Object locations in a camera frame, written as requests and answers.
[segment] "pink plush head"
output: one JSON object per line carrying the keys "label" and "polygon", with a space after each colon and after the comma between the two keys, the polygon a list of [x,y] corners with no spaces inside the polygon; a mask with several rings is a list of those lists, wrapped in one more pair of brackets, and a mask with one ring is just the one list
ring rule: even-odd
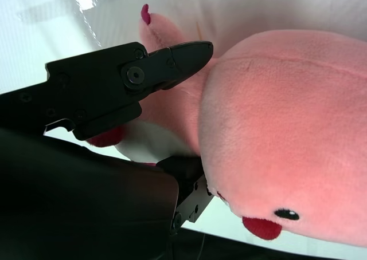
{"label": "pink plush head", "polygon": [[[186,41],[147,6],[140,34],[149,51]],[[141,104],[141,120],[201,155],[210,191],[255,235],[367,246],[366,43],[260,33]]]}

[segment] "white surface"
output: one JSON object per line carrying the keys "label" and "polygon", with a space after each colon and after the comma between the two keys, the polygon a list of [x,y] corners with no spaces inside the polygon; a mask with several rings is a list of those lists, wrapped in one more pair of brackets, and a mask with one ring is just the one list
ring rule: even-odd
{"label": "white surface", "polygon": [[[214,42],[216,55],[253,33],[270,29],[321,29],[367,40],[365,0],[0,0],[0,93],[46,80],[44,63],[139,40],[144,3],[197,40]],[[56,129],[51,136],[76,141]],[[92,150],[122,157],[115,148]],[[294,253],[367,259],[367,249],[283,233],[272,242],[248,233],[239,218],[215,199],[187,228]]]}

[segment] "plush toy eye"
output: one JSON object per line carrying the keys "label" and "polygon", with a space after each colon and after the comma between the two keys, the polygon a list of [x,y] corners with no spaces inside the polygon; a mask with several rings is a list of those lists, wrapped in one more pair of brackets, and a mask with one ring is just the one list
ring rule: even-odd
{"label": "plush toy eye", "polygon": [[299,220],[299,215],[293,210],[277,210],[274,214],[278,217],[289,219],[289,220]]}

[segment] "red plush tongue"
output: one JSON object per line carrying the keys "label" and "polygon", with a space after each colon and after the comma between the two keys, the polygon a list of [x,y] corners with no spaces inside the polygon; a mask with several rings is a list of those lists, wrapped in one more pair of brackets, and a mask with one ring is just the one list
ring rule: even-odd
{"label": "red plush tongue", "polygon": [[274,240],[282,231],[281,225],[265,219],[242,217],[242,223],[249,232],[264,240]]}

